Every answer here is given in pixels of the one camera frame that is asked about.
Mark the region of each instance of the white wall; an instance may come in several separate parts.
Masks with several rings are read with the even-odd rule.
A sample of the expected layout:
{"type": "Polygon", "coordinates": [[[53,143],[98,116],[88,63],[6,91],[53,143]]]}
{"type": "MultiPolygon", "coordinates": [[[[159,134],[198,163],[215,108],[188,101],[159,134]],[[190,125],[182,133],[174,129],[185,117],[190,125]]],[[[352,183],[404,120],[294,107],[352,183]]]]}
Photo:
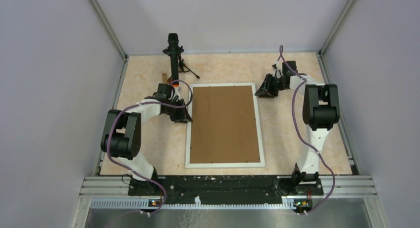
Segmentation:
{"type": "Polygon", "coordinates": [[[127,54],[321,49],[347,0],[98,0],[127,54]]]}
{"type": "Polygon", "coordinates": [[[392,227],[418,227],[420,0],[359,0],[326,56],[392,227]]]}
{"type": "Polygon", "coordinates": [[[0,0],[0,227],[70,224],[121,64],[87,0],[0,0]]]}

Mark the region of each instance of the square board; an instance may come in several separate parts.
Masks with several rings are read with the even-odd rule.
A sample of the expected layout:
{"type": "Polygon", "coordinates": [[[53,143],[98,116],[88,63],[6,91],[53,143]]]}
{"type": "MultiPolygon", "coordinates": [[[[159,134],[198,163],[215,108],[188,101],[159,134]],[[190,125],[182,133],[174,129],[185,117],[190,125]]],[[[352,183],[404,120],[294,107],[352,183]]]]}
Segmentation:
{"type": "Polygon", "coordinates": [[[264,167],[255,84],[193,84],[191,89],[185,167],[264,167]]]}

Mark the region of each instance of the white arm segment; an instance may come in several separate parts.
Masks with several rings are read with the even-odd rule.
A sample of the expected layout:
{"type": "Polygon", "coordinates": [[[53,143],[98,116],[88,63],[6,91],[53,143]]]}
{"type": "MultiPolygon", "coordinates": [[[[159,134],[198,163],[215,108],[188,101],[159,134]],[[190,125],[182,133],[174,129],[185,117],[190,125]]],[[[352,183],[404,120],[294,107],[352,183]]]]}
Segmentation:
{"type": "MultiPolygon", "coordinates": [[[[311,77],[302,75],[307,82],[306,84],[315,84],[319,86],[325,85],[325,83],[320,83],[313,80],[311,77]]],[[[290,89],[295,90],[299,84],[301,84],[303,80],[298,76],[291,76],[290,77],[290,89]]],[[[305,85],[299,88],[299,93],[304,95],[305,94],[305,85]]],[[[318,128],[317,130],[312,130],[309,125],[306,125],[306,134],[307,139],[306,142],[313,145],[315,148],[322,152],[322,148],[324,147],[325,139],[329,134],[329,130],[326,128],[318,128]]],[[[300,172],[306,172],[308,174],[313,174],[319,171],[319,157],[318,154],[309,146],[304,147],[303,152],[299,161],[297,162],[298,168],[300,172]]]]}
{"type": "MultiPolygon", "coordinates": [[[[158,102],[155,99],[144,99],[143,102],[158,102]]],[[[157,116],[160,114],[160,105],[159,104],[146,104],[146,105],[140,105],[136,108],[132,108],[130,110],[127,110],[128,113],[141,113],[142,114],[142,124],[146,121],[148,121],[150,118],[157,116]]],[[[136,171],[138,174],[146,177],[146,178],[152,178],[153,175],[153,166],[150,165],[146,158],[143,156],[142,151],[139,151],[139,154],[133,158],[133,160],[128,160],[126,158],[116,158],[121,163],[127,165],[130,167],[133,171],[136,171]]],[[[136,176],[131,171],[129,171],[133,178],[139,181],[144,181],[144,179],[136,176]]]]}

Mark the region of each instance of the metal frame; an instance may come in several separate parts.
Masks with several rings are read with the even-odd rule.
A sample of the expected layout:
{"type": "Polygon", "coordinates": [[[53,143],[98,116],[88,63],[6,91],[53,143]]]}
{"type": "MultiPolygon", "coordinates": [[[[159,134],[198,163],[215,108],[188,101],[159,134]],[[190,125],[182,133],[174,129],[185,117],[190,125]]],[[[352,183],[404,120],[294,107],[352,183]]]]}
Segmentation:
{"type": "MultiPolygon", "coordinates": [[[[185,147],[185,167],[186,168],[250,168],[250,167],[264,167],[265,166],[265,158],[264,158],[264,149],[263,149],[263,137],[261,135],[261,124],[260,124],[260,113],[258,110],[258,102],[257,97],[255,94],[255,83],[204,83],[204,84],[192,84],[191,92],[189,97],[191,97],[191,93],[194,91],[195,87],[234,87],[234,86],[251,86],[252,88],[252,98],[254,101],[254,113],[255,113],[255,123],[257,126],[257,138],[258,138],[258,150],[260,154],[260,162],[259,163],[213,163],[213,164],[192,164],[190,163],[190,146],[191,146],[191,122],[187,124],[187,145],[185,147]]],[[[193,114],[193,106],[192,103],[188,107],[188,113],[190,115],[193,114]]]]}
{"type": "MultiPolygon", "coordinates": [[[[97,0],[88,0],[92,5],[94,12],[96,13],[101,25],[103,26],[106,34],[111,40],[113,46],[118,51],[118,54],[124,60],[123,67],[121,70],[121,76],[117,89],[115,91],[114,100],[112,108],[116,108],[119,94],[122,88],[122,82],[124,79],[125,71],[128,65],[128,56],[124,52],[122,45],[120,44],[116,34],[111,28],[105,14],[103,13],[101,7],[99,6],[97,0]]],[[[349,12],[354,6],[357,0],[349,0],[338,17],[333,29],[328,35],[324,45],[317,54],[319,66],[321,68],[323,77],[326,83],[330,83],[330,75],[328,68],[324,63],[324,55],[328,51],[332,41],[337,35],[338,31],[341,29],[343,22],[346,20],[349,12]]],[[[349,163],[353,170],[353,175],[338,175],[336,176],[336,184],[334,191],[331,195],[331,198],[335,199],[352,199],[352,198],[363,198],[367,208],[367,213],[370,218],[373,228],[388,228],[388,220],[386,218],[385,212],[381,206],[376,188],[374,186],[372,177],[370,175],[358,175],[359,174],[359,163],[357,155],[353,150],[353,143],[349,137],[348,128],[345,122],[343,114],[341,114],[341,119],[338,122],[338,126],[341,131],[341,136],[349,157],[349,163]]],[[[101,152],[99,162],[97,165],[100,165],[104,157],[104,153],[101,152]]],[[[95,171],[94,175],[98,174],[98,168],[95,171]]],[[[290,176],[278,176],[278,178],[290,178],[290,176]]],[[[331,176],[320,176],[324,191],[328,191],[332,186],[332,177],[331,176]]],[[[130,178],[121,176],[92,176],[86,177],[83,181],[82,188],[80,190],[79,198],[77,201],[76,209],[73,215],[71,227],[72,228],[83,228],[86,221],[88,220],[88,213],[92,203],[100,201],[100,199],[124,199],[124,201],[138,201],[139,198],[128,196],[128,189],[130,178]]],[[[324,196],[314,196],[313,198],[323,198],[324,196]]],[[[302,199],[305,196],[282,196],[287,202],[291,199],[302,199]]],[[[199,209],[200,207],[177,207],[177,209],[199,209]]],[[[281,206],[270,207],[269,209],[281,209],[281,206]]]]}

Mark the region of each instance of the brown board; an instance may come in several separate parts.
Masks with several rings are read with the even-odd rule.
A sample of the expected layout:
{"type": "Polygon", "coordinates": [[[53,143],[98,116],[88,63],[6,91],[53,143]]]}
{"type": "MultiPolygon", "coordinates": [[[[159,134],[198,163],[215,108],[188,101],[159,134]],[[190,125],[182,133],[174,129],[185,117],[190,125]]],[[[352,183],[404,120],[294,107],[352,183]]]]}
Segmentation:
{"type": "Polygon", "coordinates": [[[259,163],[255,116],[251,86],[194,87],[190,163],[259,163]]]}

